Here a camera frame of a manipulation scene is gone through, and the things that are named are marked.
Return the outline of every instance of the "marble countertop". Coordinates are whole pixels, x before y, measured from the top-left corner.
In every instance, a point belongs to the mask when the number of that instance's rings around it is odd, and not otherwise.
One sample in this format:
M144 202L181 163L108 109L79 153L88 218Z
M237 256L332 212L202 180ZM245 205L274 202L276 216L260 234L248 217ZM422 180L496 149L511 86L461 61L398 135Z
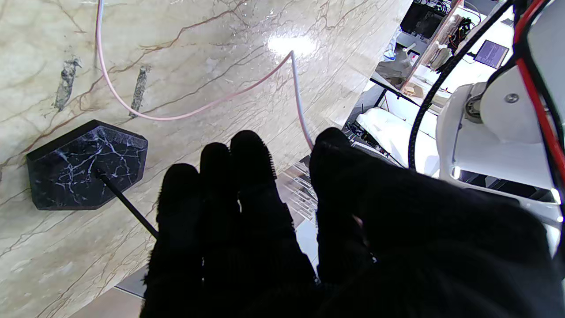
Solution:
M126 102L154 116L194 110L297 54L313 137L344 123L411 0L107 0L104 51ZM25 154L97 119L143 135L143 180L125 195L155 220L166 169L252 129L277 171L308 152L290 63L253 91L175 122L132 118L95 55L96 2L0 1L0 316L67 317L147 262L153 239L117 200L39 211Z

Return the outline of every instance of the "dark stain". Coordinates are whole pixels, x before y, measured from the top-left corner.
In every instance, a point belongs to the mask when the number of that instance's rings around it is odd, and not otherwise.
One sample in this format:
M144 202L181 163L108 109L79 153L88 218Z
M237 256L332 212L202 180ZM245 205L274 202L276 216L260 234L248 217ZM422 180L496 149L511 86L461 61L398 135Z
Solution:
M140 68L140 74L137 76L136 89L133 91L132 108L134 110L139 111L140 107L142 106L141 102L143 101L143 94L145 93L145 85L147 84L147 74L149 73L150 70L151 68L147 66L142 66ZM131 118L137 117L137 115L131 112L129 113L129 116Z
M70 59L65 61L63 70L61 71L61 81L59 83L59 88L57 89L57 96L55 97L55 102L53 106L63 110L67 105L67 102L72 93L72 83L75 81L76 67L80 67L79 59Z

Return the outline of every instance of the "electronic equipment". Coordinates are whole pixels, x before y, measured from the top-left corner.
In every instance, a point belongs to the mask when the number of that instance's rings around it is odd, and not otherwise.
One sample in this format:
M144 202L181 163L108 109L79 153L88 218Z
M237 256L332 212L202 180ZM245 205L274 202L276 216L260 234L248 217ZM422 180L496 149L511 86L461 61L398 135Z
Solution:
M473 59L484 65L499 69L509 50L509 48L500 44L485 40Z
M400 23L402 30L412 35L431 38L447 12L445 6L439 5L439 3L442 2L438 2L437 6L432 7L413 2Z

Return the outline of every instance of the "pink cable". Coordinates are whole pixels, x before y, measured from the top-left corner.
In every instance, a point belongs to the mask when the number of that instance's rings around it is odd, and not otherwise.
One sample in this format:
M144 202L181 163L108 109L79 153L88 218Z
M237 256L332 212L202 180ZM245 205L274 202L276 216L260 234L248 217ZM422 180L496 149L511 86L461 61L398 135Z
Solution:
M302 109L302 100L300 97L300 89L299 89L299 84L298 84L298 71L296 68L296 62L295 62L295 57L294 57L294 51L290 51L290 53L282 60L282 62L275 67L274 70L272 70L269 74L267 74L267 76L263 77L262 79L260 79L260 81L256 82L255 84L239 91L239 92L235 92L235 93L231 93L227 96L224 96L218 100L215 100L209 104L206 104L200 108L198 108L197 110L193 110L190 113L186 113L183 115L178 115L178 116L173 116L173 117L154 117L154 116L149 116L149 115L145 115L143 113L140 113L137 110L134 110L133 108L131 108L128 104L126 104L124 102L123 99L121 99L121 97L118 95L118 93L116 92L116 89L114 88L114 86L112 85L112 82L110 81L110 76L108 75L108 71L106 70L106 64L104 62L104 52L102 50L102 14L103 14L103 10L104 10L104 1L103 0L98 0L98 12L97 12L97 17L96 17L96 43L97 43L97 49L98 49L98 59L100 61L100 68L102 70L102 75L104 76L104 79L106 80L106 83L108 84L108 87L110 89L110 91L112 92L112 94L114 95L114 97L116 97L116 99L120 102L120 104L126 108L127 110L129 110L131 113L138 115L139 117L142 118L146 118L146 119L151 119L154 121L174 121L177 119L183 119L183 118L187 118L190 117L192 115L195 115L199 112L201 112L202 110L208 109L212 106L218 105L222 102L228 101L236 96L239 96L243 93L246 93L252 89L254 89L255 87L261 85L261 83L263 83L264 81L266 81L268 78L270 78L274 73L276 73L283 65L284 63L286 63L288 61L288 59L290 58L292 60L292 66L293 66L293 79L294 79L294 91L296 94L296 103L297 103L297 110L298 110L298 118L302 127L302 132L304 133L304 137L306 138L306 142L308 142L308 146L310 147L310 149L314 148L314 144L312 142L312 139L310 138L310 134L308 132L308 129L306 127L306 121L304 119L304 112Z

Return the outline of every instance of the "hexagonal base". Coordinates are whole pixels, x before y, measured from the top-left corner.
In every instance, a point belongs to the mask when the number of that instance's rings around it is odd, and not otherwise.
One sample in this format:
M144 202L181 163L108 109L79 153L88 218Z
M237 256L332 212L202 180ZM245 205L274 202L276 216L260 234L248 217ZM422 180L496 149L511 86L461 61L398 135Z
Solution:
M96 168L121 191L143 177L147 140L90 121L26 155L32 200L39 210L94 210L114 194Z

